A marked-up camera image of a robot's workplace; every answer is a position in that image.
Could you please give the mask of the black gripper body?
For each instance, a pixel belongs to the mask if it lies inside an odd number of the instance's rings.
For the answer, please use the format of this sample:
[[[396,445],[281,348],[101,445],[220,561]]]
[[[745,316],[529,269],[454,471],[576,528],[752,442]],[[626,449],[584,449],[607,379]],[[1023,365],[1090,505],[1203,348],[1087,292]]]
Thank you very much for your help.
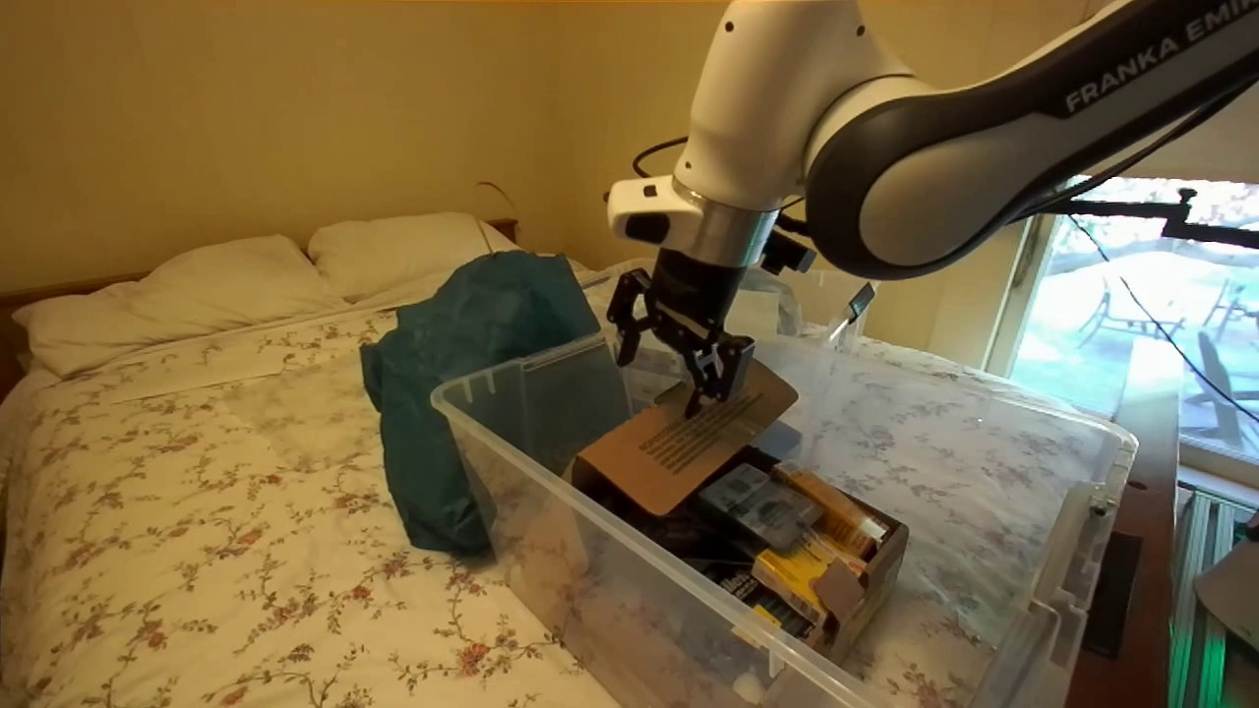
[[[649,320],[647,336],[656,336],[673,354],[689,354],[725,338],[727,307],[740,292],[740,269],[711,269],[686,251],[662,249],[649,269],[632,269],[619,279],[609,316]]]

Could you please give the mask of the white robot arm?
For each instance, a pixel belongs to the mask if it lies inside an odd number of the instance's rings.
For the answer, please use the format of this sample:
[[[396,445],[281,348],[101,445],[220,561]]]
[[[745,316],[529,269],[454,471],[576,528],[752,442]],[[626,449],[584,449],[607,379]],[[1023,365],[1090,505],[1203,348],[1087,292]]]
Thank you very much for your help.
[[[727,325],[752,269],[939,270],[1239,98],[1255,34],[1255,0],[1121,0],[992,77],[933,87],[860,0],[732,0],[677,169],[607,194],[609,230],[656,249],[609,300],[619,351],[662,338],[691,397],[725,401],[752,365]]]

